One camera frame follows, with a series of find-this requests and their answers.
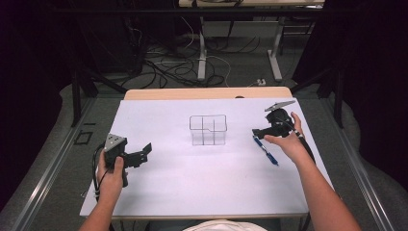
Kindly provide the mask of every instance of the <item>table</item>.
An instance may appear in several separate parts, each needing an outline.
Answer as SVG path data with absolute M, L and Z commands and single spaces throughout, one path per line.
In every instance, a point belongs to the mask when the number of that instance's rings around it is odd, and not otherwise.
M 193 0 L 179 0 L 179 6 L 191 8 Z M 197 0 L 199 8 L 217 8 L 217 7 L 233 7 L 235 2 L 229 3 L 211 3 L 209 1 Z M 322 5 L 324 0 L 243 0 L 240 7 L 293 7 L 293 6 L 316 6 Z M 207 50 L 205 48 L 205 37 L 261 37 L 273 38 L 272 49 L 268 50 L 268 58 L 275 81 L 282 81 L 282 75 L 279 69 L 279 64 L 276 60 L 276 54 L 279 47 L 279 42 L 282 37 L 285 24 L 285 17 L 279 17 L 278 21 L 236 21 L 234 22 L 234 30 L 228 35 L 230 22 L 229 21 L 204 21 L 201 18 L 202 33 L 200 33 L 200 58 L 198 64 L 198 80 L 205 78 L 205 66 L 207 58 Z
M 289 89 L 280 87 L 129 90 L 111 133 L 128 139 L 128 153 L 139 151 L 150 141 L 153 150 L 147 163 L 126 169 L 129 186 L 123 189 L 113 218 L 305 216 L 307 203 L 292 161 L 279 147 L 264 142 L 279 161 L 280 166 L 274 166 L 251 139 L 251 130 L 242 130 L 266 126 L 263 109 L 287 100 L 293 100 Z M 302 119 L 318 168 L 330 183 L 300 107 L 295 103 L 286 109 Z M 226 144 L 191 145 L 185 120 L 191 114 L 212 111 L 227 115 Z M 255 116 L 258 118 L 246 121 Z M 88 216 L 96 203 L 92 190 L 90 184 L 80 216 Z

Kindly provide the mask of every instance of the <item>transparent box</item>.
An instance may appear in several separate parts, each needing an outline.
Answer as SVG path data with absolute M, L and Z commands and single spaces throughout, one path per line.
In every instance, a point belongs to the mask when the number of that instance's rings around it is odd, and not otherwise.
M 193 115 L 190 117 L 192 145 L 224 145 L 226 115 Z

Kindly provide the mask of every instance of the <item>forearm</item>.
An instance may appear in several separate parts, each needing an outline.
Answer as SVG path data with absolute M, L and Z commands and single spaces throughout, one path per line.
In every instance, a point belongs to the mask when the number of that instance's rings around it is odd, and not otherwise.
M 80 230 L 108 230 L 114 208 L 115 204 L 112 201 L 99 200 Z
M 361 230 L 309 156 L 296 166 L 316 230 Z

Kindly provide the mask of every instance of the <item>blue pen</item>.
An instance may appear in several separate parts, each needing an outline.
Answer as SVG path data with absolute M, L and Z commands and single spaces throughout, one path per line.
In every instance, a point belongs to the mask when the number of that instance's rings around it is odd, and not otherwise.
M 275 160 L 275 158 L 273 158 L 272 154 L 270 154 L 270 152 L 267 151 L 267 149 L 264 147 L 264 145 L 261 143 L 261 141 L 258 139 L 258 137 L 256 137 L 255 135 L 252 135 L 254 141 L 262 148 L 262 150 L 265 151 L 265 153 L 267 154 L 268 158 L 270 159 L 270 161 L 276 165 L 278 165 L 278 162 Z

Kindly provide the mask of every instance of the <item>white paper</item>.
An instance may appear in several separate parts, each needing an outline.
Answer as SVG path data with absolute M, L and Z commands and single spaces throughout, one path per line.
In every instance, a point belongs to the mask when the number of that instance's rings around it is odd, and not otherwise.
M 280 147 L 262 140 L 279 162 L 273 165 L 252 139 L 252 129 L 270 126 L 265 108 L 295 98 L 123 100 L 111 133 L 128 140 L 126 152 L 152 143 L 148 162 L 127 168 L 114 217 L 289 216 L 308 212 L 294 163 Z M 318 165 L 331 184 L 296 100 L 295 112 Z M 225 145 L 192 145 L 190 116 L 226 115 Z M 96 204 L 93 185 L 81 210 Z

